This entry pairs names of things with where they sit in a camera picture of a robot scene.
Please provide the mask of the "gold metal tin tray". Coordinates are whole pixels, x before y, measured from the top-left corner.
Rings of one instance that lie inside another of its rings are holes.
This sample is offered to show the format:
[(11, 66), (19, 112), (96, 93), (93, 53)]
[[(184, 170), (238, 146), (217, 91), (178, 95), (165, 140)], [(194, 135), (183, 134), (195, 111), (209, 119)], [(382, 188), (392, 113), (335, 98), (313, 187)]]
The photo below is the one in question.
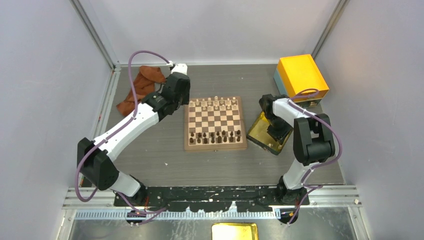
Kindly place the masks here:
[(277, 156), (281, 153), (293, 129), (290, 126), (282, 128), (281, 134), (277, 134), (277, 140), (275, 140), (273, 136), (268, 133), (268, 128), (270, 126), (265, 113), (262, 111), (248, 130), (246, 138), (264, 151)]

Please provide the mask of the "light wooden king piece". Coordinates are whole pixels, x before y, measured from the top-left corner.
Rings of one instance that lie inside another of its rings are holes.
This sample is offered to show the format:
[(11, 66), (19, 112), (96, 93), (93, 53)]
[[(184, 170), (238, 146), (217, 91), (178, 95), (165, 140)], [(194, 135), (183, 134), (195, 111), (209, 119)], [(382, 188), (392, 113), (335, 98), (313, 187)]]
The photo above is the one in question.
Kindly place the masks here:
[(219, 105), (219, 98), (218, 98), (218, 96), (215, 96), (214, 97), (213, 105), (214, 106), (218, 106)]

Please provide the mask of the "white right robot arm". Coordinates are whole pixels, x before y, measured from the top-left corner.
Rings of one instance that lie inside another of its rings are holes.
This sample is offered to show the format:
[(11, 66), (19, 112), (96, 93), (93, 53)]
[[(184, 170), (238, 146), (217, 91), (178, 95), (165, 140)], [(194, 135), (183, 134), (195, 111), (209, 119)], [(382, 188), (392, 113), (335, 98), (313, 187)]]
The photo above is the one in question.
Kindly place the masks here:
[(282, 144), (293, 136), (294, 161), (282, 176), (277, 198), (283, 205), (291, 205), (314, 167), (335, 154), (335, 142), (326, 114), (316, 114), (295, 104), (288, 96), (263, 95), (259, 105), (268, 121), (267, 134)]

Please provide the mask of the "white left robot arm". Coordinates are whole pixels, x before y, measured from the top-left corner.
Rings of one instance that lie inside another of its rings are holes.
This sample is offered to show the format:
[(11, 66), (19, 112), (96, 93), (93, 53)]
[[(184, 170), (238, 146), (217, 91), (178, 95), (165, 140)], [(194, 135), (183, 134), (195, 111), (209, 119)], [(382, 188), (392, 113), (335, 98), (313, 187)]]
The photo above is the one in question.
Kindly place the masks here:
[(99, 190), (113, 190), (126, 196), (133, 206), (146, 200), (143, 184), (135, 177), (116, 168), (119, 154), (141, 133), (172, 115), (180, 106), (187, 105), (190, 78), (186, 73), (172, 72), (161, 92), (151, 92), (136, 109), (104, 134), (77, 145), (77, 173), (82, 174)]

